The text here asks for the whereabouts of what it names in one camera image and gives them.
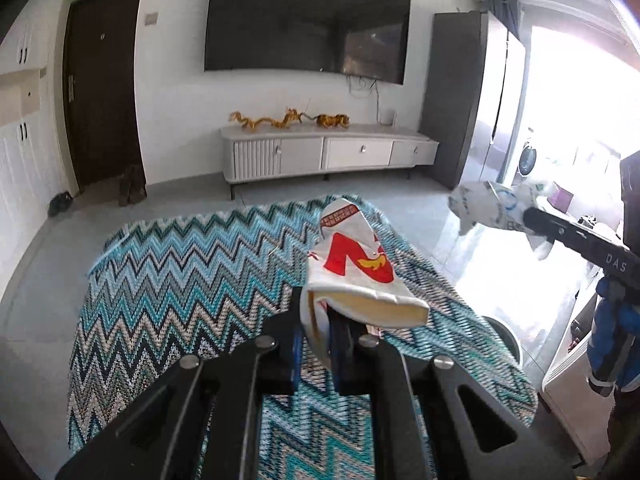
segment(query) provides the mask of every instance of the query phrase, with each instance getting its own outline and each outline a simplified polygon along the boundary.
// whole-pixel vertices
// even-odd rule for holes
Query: cabinet drawer
[[[388,166],[392,140],[327,139],[327,169]]]
[[[435,140],[395,140],[389,165],[409,168],[430,165],[437,149]]]

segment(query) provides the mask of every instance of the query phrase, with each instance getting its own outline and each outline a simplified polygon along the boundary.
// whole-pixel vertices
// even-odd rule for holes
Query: zigzag rug
[[[322,209],[338,196],[129,224],[90,271],[71,358],[73,452],[181,355],[214,358],[260,333],[305,281]],[[520,420],[534,389],[492,329],[374,206],[356,203],[400,278],[431,305],[425,327],[386,332],[405,354],[453,356]],[[368,397],[339,397],[305,346],[300,389],[264,399],[259,478],[373,478]]]

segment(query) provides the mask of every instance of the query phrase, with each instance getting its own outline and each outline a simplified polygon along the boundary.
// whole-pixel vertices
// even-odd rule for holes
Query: tv screen
[[[411,0],[210,0],[205,70],[284,68],[402,84]]]

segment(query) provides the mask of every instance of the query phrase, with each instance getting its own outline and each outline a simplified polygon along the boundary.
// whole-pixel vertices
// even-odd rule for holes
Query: wall switch
[[[145,27],[147,25],[155,25],[158,22],[158,13],[152,12],[150,14],[145,14]]]

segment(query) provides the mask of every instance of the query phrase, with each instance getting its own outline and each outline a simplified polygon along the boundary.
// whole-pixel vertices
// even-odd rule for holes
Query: refrigerator
[[[524,46],[490,12],[434,16],[420,132],[440,143],[428,174],[443,186],[500,182],[524,62]]]

